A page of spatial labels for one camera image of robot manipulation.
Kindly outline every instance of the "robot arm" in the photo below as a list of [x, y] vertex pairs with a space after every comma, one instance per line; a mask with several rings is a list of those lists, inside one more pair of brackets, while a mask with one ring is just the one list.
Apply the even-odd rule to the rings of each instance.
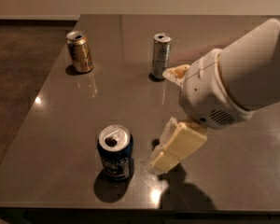
[[280, 21], [268, 20], [228, 47], [163, 75], [181, 87], [179, 104], [195, 121], [167, 123], [148, 163], [158, 175], [204, 144], [206, 128], [225, 128], [280, 102]]

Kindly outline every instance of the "soda can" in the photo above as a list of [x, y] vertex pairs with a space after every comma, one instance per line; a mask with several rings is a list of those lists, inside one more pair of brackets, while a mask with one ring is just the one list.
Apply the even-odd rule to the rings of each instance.
[[110, 179], [120, 181], [133, 176], [133, 137], [126, 128], [111, 125], [103, 129], [97, 149]]
[[172, 38], [166, 33], [154, 35], [153, 61], [151, 75], [156, 79], [165, 79], [162, 73], [169, 66]]
[[67, 36], [67, 47], [73, 66], [79, 73], [90, 72], [93, 68], [91, 51], [87, 37], [83, 32], [73, 31]]

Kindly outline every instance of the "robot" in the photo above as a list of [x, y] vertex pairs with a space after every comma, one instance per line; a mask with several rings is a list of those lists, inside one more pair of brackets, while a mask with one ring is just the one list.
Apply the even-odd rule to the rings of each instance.
[[270, 19], [226, 48], [163, 76], [180, 86], [179, 104], [189, 121], [171, 118], [166, 124], [147, 164], [156, 175], [203, 145], [207, 128], [226, 128], [280, 102], [280, 21]]

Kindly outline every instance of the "dark blue can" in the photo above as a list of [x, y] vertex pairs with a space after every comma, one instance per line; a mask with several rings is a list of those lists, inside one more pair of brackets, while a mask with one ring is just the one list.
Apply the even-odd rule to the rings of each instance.
[[120, 181], [133, 176], [133, 137], [120, 125], [103, 129], [97, 141], [105, 174]]

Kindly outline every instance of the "speaker grille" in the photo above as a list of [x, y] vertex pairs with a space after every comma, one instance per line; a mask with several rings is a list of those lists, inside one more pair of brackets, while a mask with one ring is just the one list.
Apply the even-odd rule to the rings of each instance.
[[211, 120], [219, 125], [229, 125], [235, 122], [235, 119], [230, 114], [223, 110], [212, 110]]

